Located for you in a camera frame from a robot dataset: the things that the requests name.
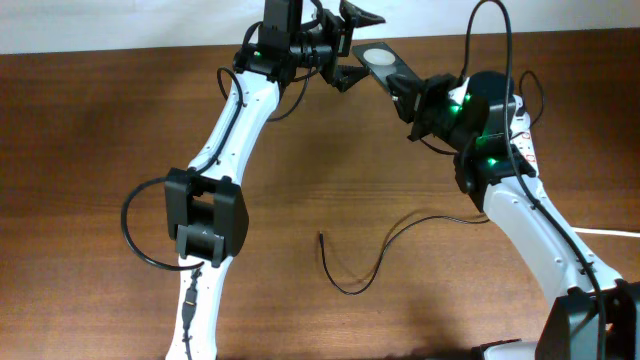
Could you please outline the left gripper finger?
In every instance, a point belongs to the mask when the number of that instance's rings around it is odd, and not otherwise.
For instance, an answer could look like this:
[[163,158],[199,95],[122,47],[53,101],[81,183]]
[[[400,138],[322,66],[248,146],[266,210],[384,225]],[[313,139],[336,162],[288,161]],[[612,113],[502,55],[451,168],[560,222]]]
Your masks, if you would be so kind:
[[384,17],[365,11],[348,0],[340,1],[339,12],[347,26],[351,28],[363,28],[386,22]]
[[344,93],[369,75],[369,70],[363,66],[339,65],[336,69],[333,87],[340,93]]

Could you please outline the black smartphone with white circles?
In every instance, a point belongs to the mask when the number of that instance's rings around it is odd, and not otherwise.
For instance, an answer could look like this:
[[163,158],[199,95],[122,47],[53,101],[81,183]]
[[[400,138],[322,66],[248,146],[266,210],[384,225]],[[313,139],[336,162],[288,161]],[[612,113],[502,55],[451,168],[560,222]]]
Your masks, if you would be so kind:
[[352,53],[382,88],[392,96],[410,90],[422,80],[385,42],[356,45]]

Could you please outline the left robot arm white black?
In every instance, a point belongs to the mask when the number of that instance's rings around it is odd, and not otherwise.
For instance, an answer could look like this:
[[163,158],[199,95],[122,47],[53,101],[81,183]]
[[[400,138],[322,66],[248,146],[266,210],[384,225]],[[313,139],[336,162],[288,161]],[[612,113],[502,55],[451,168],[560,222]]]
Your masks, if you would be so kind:
[[214,359],[226,274],[242,249],[249,215],[241,183],[263,127],[299,69],[321,74],[341,92],[365,73],[341,66],[357,28],[383,17],[343,1],[333,14],[322,6],[303,22],[299,1],[268,0],[235,54],[225,107],[187,169],[172,169],[164,183],[168,233],[179,255],[180,297],[170,359]]

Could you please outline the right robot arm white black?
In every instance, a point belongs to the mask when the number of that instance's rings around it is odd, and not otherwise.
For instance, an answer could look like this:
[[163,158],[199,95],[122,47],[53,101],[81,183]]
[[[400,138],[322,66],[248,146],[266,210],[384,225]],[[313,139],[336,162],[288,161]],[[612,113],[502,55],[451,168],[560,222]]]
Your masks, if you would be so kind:
[[454,150],[456,182],[509,238],[550,313],[536,341],[474,348],[476,359],[636,359],[639,286],[600,259],[552,204],[539,177],[523,99],[497,72],[384,76],[410,140]]

